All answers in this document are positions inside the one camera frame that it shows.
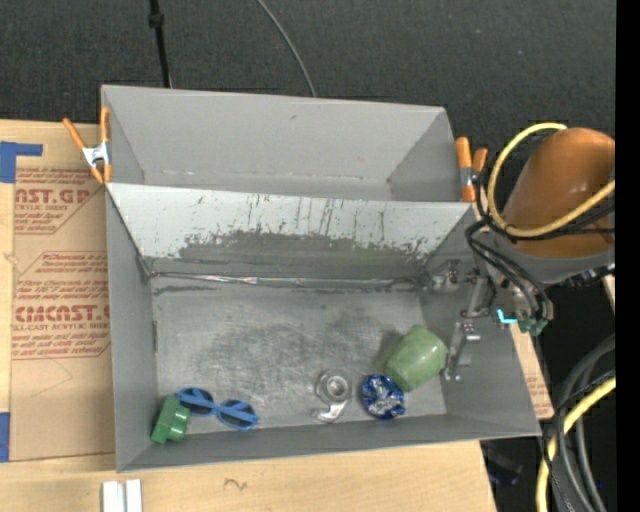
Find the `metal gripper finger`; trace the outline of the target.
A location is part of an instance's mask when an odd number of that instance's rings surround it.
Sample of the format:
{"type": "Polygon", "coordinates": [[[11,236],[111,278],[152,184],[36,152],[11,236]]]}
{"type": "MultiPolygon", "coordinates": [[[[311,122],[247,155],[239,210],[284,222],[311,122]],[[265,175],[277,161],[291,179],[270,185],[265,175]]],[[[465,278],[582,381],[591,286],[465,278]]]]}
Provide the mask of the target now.
{"type": "Polygon", "coordinates": [[[462,284],[461,261],[447,260],[430,274],[429,287],[434,292],[454,292],[462,284]]]}
{"type": "Polygon", "coordinates": [[[471,356],[467,347],[477,344],[481,340],[481,335],[477,331],[472,321],[457,322],[448,345],[448,355],[445,367],[442,371],[446,381],[453,381],[458,378],[458,369],[461,366],[469,366],[471,356]]]}

